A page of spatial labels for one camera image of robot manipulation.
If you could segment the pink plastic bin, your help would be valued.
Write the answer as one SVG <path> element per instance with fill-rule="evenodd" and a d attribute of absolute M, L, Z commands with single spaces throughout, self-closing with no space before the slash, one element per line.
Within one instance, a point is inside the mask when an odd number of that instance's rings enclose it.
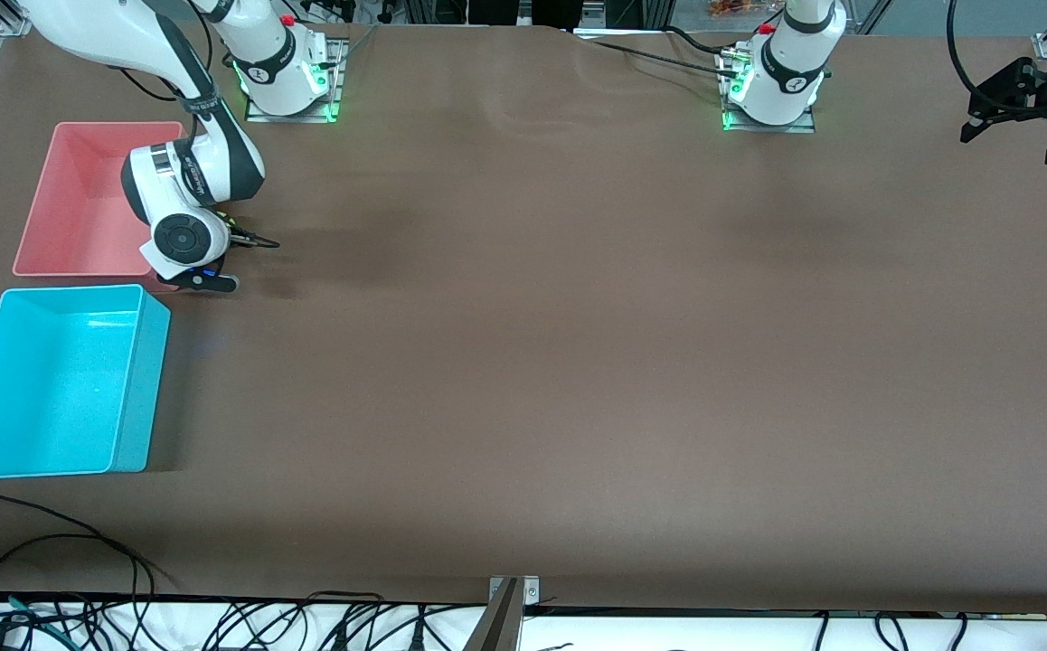
<path fill-rule="evenodd" d="M 57 124 L 14 259 L 14 275 L 63 286 L 174 291 L 140 255 L 150 231 L 121 185 L 130 151 L 184 136 L 177 122 Z"/>

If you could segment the blue plastic bin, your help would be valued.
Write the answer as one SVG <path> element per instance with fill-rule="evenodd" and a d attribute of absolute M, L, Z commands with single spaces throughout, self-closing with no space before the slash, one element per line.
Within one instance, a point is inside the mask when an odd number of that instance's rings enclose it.
<path fill-rule="evenodd" d="M 0 479 L 139 473 L 171 309 L 137 284 L 0 297 Z"/>

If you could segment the grey aluminium profile bar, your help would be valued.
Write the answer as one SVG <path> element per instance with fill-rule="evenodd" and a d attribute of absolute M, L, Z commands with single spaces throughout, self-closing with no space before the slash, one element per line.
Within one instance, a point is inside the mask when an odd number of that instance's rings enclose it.
<path fill-rule="evenodd" d="M 490 599 L 462 651 L 519 651 L 527 577 L 492 577 Z"/>

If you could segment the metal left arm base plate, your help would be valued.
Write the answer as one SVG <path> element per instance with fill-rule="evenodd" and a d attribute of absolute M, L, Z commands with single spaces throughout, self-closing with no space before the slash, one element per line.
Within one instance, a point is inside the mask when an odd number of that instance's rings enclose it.
<path fill-rule="evenodd" d="M 805 107 L 795 122 L 770 125 L 759 122 L 744 111 L 739 103 L 744 90 L 750 86 L 752 66 L 747 51 L 725 48 L 713 55 L 718 71 L 730 71 L 731 76 L 719 82 L 722 96 L 722 128 L 725 131 L 747 131 L 754 133 L 781 133 L 781 135 L 812 135 L 816 132 L 812 107 Z"/>

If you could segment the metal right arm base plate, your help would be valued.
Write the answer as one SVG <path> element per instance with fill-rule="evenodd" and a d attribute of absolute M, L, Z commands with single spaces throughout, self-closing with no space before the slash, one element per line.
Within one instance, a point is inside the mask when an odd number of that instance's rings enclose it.
<path fill-rule="evenodd" d="M 295 55 L 268 75 L 263 67 L 237 63 L 250 122 L 334 124 L 346 84 L 350 41 L 295 26 Z"/>

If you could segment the small metal bracket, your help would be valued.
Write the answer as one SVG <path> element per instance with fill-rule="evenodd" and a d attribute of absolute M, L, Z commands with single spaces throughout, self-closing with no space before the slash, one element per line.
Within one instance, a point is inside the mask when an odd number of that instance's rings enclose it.
<path fill-rule="evenodd" d="M 495 574 L 489 580 L 489 603 L 494 600 L 495 594 L 506 585 L 509 580 L 518 581 L 518 588 L 524 593 L 524 605 L 534 606 L 541 600 L 541 582 L 537 576 L 506 576 L 506 574 Z"/>

